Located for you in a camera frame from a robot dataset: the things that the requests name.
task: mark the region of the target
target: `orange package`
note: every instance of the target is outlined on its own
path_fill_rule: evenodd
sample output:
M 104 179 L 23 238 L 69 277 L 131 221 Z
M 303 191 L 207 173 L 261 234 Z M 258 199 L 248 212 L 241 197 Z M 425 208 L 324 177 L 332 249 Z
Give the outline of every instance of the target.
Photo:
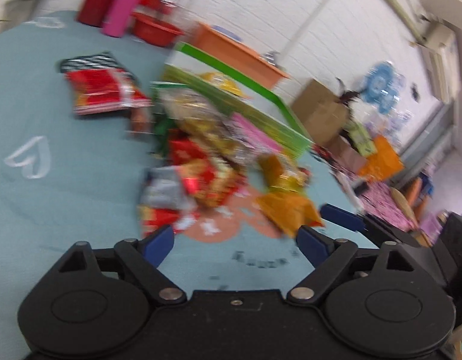
M 290 238 L 302 225 L 324 226 L 313 202 L 297 192 L 270 192 L 256 199 L 261 211 Z
M 382 135 L 374 138 L 377 153 L 368 157 L 368 162 L 360 170 L 360 176 L 371 176 L 376 181 L 384 181 L 404 169 L 404 165 L 388 140 Z

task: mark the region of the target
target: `pink package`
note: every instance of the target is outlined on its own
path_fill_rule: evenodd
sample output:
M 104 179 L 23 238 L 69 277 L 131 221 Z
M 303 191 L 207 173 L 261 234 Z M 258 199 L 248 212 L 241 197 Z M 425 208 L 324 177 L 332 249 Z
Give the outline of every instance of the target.
M 275 140 L 268 137 L 264 132 L 259 130 L 255 125 L 253 125 L 248 119 L 246 119 L 241 114 L 233 112 L 231 115 L 231 120 L 237 126 L 241 133 L 249 138 L 250 143 L 259 149 L 265 149 L 265 151 L 272 152 L 281 152 L 283 147 L 277 143 Z

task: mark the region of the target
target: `pink thermos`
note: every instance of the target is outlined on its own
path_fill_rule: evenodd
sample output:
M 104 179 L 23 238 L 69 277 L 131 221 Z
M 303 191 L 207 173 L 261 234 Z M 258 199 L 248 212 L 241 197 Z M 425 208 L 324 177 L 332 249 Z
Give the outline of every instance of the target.
M 101 32 L 108 36 L 121 38 L 126 31 L 131 12 L 138 5 L 139 0 L 114 0 Z

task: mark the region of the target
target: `light blue table surface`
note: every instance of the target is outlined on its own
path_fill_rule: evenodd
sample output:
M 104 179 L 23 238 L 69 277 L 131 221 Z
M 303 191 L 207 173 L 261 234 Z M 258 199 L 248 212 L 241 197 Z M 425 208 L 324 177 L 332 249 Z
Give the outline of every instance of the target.
M 77 240 L 94 248 L 112 247 L 127 237 L 140 238 L 136 203 L 143 169 L 156 166 L 149 144 L 127 137 L 120 117 L 78 119 L 72 93 L 56 62 L 110 50 L 147 90 L 159 78 L 169 50 L 115 39 L 97 28 L 73 21 L 74 12 L 59 12 L 65 28 L 22 24 L 0 35 L 0 360 L 17 360 L 28 348 L 16 323 L 20 302 L 50 266 Z M 36 136 L 45 136 L 50 172 L 26 179 L 22 169 L 4 159 Z M 37 155 L 36 145 L 15 161 Z M 314 177 L 308 188 L 316 206 L 331 203 L 352 210 L 328 166 L 309 154 L 300 163 Z M 252 183 L 262 188 L 253 176 Z M 375 246 L 361 234 L 328 223 L 325 233 L 348 238 L 361 247 Z M 260 269 L 233 260 L 245 258 L 289 262 Z M 313 269 L 291 239 L 270 239 L 248 225 L 234 238 L 216 244 L 179 235 L 160 270 L 188 294 L 194 289 L 257 290 L 284 293 Z

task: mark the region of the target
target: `white brick wall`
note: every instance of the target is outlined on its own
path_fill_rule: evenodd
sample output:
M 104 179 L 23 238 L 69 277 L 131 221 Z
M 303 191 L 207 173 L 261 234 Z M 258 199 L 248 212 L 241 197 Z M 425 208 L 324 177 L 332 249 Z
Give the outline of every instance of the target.
M 221 25 L 240 35 L 244 42 L 263 53 L 282 51 L 322 0 L 191 0 L 187 5 L 193 19 Z M 399 0 L 409 14 L 407 0 Z M 77 10 L 81 0 L 46 0 L 42 12 Z M 412 9 L 420 11 L 417 0 Z M 406 143 L 438 104 L 431 96 L 419 51 L 413 38 L 383 0 L 331 0 L 311 23 L 302 38 L 283 60 L 290 80 L 276 88 L 290 103 L 302 85 L 316 78 L 337 91 L 335 77 L 350 88 L 356 86 L 368 69 L 380 60 L 394 62 L 407 77 L 399 109 L 408 109 L 414 118 L 402 134 Z M 410 96 L 409 84 L 417 83 L 421 102 Z M 364 107 L 357 109 L 363 115 Z

